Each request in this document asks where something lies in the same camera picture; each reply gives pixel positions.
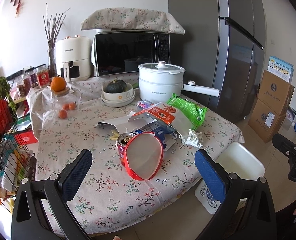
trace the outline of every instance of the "white plastic bin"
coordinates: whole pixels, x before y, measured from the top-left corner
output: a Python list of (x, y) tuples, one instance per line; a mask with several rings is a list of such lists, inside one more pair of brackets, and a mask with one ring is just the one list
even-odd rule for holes
[[(219, 163), (227, 173), (238, 174), (241, 179), (257, 180), (265, 174), (263, 164), (238, 142), (232, 142), (218, 157), (216, 163)], [(214, 214), (217, 211), (220, 201), (213, 199), (204, 180), (195, 190), (195, 196), (209, 213)]]

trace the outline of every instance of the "refrigerator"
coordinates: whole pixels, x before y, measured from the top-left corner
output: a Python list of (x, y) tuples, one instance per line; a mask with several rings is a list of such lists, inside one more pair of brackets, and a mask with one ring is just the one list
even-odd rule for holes
[(169, 13), (185, 29), (170, 36), (171, 64), (184, 81), (219, 89), (219, 97), (186, 92), (231, 122), (246, 117), (261, 78), (266, 44), (262, 0), (168, 0)]

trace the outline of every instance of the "red paper cup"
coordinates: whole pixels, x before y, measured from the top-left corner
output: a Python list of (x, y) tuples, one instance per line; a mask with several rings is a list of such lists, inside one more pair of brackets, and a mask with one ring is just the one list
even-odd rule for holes
[(158, 172), (163, 158), (163, 146), (153, 132), (133, 137), (126, 145), (126, 171), (135, 180), (150, 180)]

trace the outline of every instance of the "white wall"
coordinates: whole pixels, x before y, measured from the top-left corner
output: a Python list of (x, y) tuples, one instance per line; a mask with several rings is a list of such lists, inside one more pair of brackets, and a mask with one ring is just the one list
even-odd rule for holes
[(294, 65), (292, 85), (294, 94), (290, 105), (296, 110), (296, 11), (289, 0), (262, 0), (266, 14), (266, 56), (264, 69), (270, 56), (276, 56)]
[(108, 7), (147, 8), (168, 12), (168, 0), (22, 0), (18, 17), (10, 0), (0, 1), (0, 76), (25, 66), (48, 62), (42, 16), (67, 12), (58, 40), (81, 34), (93, 39), (94, 30), (80, 31), (80, 23), (94, 11)]

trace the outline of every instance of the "soda can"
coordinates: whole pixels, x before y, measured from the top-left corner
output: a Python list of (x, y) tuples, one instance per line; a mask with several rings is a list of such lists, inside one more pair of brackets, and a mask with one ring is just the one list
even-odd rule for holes
[(127, 143), (135, 136), (136, 135), (134, 133), (126, 132), (126, 133), (119, 135), (119, 137), (117, 139), (119, 158), (120, 158), (120, 162), (123, 166), (125, 166), (125, 162), (124, 162), (125, 147), (126, 147)]

